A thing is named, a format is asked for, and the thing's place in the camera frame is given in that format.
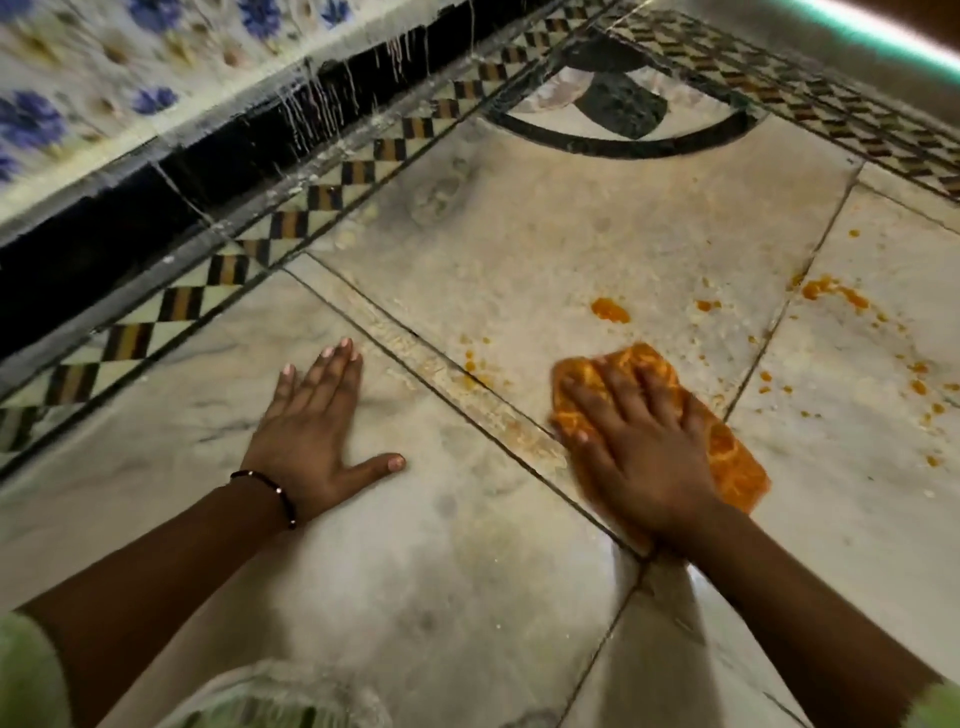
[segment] dirty floor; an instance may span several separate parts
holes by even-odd
[[[498,84],[451,82],[4,403],[39,445],[0,491],[3,608],[220,485],[278,370],[343,336],[367,361],[351,458],[410,462],[238,574],[105,725],[266,656],[355,676],[397,726],[805,722],[701,574],[598,521],[549,434],[551,364],[637,339],[766,467],[760,525],[960,678],[948,155],[857,148],[869,119],[831,133],[793,76],[767,78],[790,113],[752,96],[668,13],[566,7],[539,65],[504,50]]]

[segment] right hand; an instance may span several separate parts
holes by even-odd
[[[719,502],[704,406],[690,395],[678,419],[670,390],[653,372],[638,368],[636,384],[607,364],[596,367],[613,404],[572,379],[563,383],[600,435],[575,433],[573,457],[616,517],[675,546],[703,508]]]

